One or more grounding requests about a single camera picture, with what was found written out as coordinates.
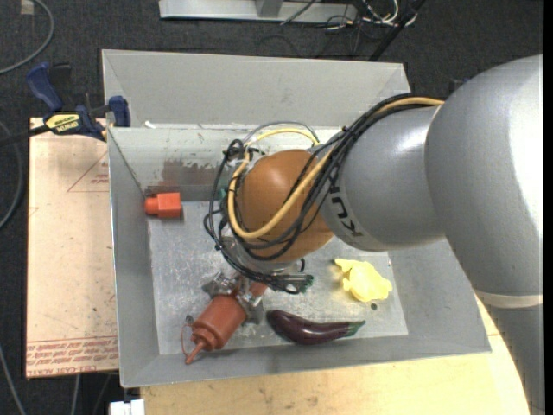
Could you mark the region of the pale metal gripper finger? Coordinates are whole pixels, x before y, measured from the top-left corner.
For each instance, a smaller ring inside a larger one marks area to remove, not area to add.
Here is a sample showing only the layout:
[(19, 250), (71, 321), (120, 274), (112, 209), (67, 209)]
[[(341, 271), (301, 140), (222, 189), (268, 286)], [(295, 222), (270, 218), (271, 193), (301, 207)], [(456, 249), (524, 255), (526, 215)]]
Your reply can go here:
[(260, 324), (264, 319), (264, 306), (261, 296), (247, 291), (239, 294), (239, 304), (246, 314), (245, 321)]
[(217, 273), (204, 283), (201, 289), (209, 296), (230, 296), (237, 289), (237, 278), (229, 278), (223, 273)]

